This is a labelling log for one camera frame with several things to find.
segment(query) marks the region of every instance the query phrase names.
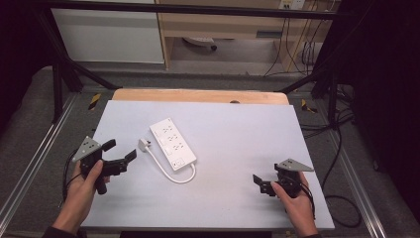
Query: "white cabinet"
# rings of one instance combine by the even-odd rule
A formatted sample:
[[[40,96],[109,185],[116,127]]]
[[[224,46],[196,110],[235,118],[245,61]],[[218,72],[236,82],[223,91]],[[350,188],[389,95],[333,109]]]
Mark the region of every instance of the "white cabinet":
[[[154,0],[107,1],[155,3]],[[163,63],[156,13],[66,9],[52,9],[52,12],[73,60]]]

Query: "hand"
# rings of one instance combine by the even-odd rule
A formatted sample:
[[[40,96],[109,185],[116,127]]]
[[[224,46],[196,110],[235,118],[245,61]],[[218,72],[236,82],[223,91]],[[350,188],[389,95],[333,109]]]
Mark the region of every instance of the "hand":
[[[305,175],[302,172],[299,172],[299,175],[302,183],[309,186]],[[297,235],[304,237],[318,234],[312,214],[311,202],[305,192],[300,191],[296,198],[291,198],[278,183],[272,181],[271,186],[284,204]]]
[[[99,160],[90,171],[86,179],[80,173],[80,162],[77,162],[73,176],[75,178],[67,193],[67,199],[61,213],[52,227],[75,235],[80,224],[86,219],[95,195],[95,181],[102,172],[103,161]]]

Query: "power strip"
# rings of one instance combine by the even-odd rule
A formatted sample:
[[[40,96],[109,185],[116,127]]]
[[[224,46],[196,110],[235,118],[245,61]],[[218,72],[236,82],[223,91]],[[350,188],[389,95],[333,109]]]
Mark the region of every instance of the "power strip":
[[[150,128],[174,171],[197,160],[170,118],[157,122]]]

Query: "metal frame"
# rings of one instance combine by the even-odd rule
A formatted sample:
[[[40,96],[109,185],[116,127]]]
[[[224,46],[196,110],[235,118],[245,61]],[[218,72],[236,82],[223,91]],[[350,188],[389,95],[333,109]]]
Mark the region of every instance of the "metal frame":
[[[3,204],[3,207],[0,210],[0,237],[2,237],[6,231],[7,226],[12,220],[13,215],[18,209],[19,204],[23,200],[26,192],[28,191],[32,181],[35,178],[35,175],[43,164],[44,159],[47,157],[50,148],[53,146],[56,137],[66,122],[67,117],[70,114],[74,102],[77,100],[77,98],[77,93],[72,93],[67,98],[64,104],[62,116],[58,118],[55,124],[51,125],[49,131],[32,157],[30,163],[28,164],[15,188],[7,198],[6,202]]]
[[[327,110],[324,106],[324,102],[316,100],[315,103],[324,122],[328,122],[329,118]],[[338,132],[336,130],[330,130],[329,133],[334,144],[334,148],[337,151],[340,140]],[[346,149],[343,145],[340,152],[340,164],[342,166],[343,173],[346,176],[347,181],[349,182],[349,186],[352,190],[353,196],[355,197],[355,201],[365,220],[365,224],[367,225],[367,229],[370,233],[370,236],[374,238],[386,237],[385,230],[383,229],[382,223],[380,222],[379,217],[377,216],[374,207],[370,202],[368,193],[366,192],[365,187],[362,184],[362,181],[359,178],[358,173],[356,172],[352,161],[347,155]]]
[[[68,0],[36,0],[28,2],[28,7],[33,13],[38,25],[52,46],[52,59],[56,65],[54,71],[54,100],[56,121],[62,112],[60,81],[64,79],[70,91],[80,91],[83,87],[76,72],[82,73],[90,79],[98,82],[108,89],[118,89],[121,86],[109,83],[105,79],[89,71],[77,62],[73,61],[65,50],[60,37],[52,28],[51,22],[46,17],[46,10],[55,9],[77,9],[95,11],[119,11],[119,12],[154,12],[154,13],[178,13],[178,14],[204,14],[204,15],[227,15],[227,16],[249,16],[268,18],[294,18],[294,19],[318,19],[346,21],[355,17],[350,13],[334,12],[311,12],[311,11],[290,11],[281,9],[261,8],[238,8],[238,7],[214,7],[195,5],[168,5],[168,4],[142,4],[142,3],[115,3],[115,2],[89,2],[89,1],[68,1]]]

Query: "white table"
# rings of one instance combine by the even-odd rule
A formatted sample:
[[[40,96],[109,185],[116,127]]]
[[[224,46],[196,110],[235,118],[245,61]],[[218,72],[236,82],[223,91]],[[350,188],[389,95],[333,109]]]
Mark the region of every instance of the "white table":
[[[186,184],[168,180],[140,138],[176,179],[149,126],[170,117],[197,156],[197,175]],[[109,101],[94,139],[116,139],[105,160],[137,149],[128,171],[112,177],[105,195],[96,195],[85,229],[276,230],[292,227],[282,204],[261,194],[253,174],[276,179],[273,165],[288,158],[313,168],[292,106],[203,102]],[[316,204],[316,225],[333,229],[315,173],[305,173]]]

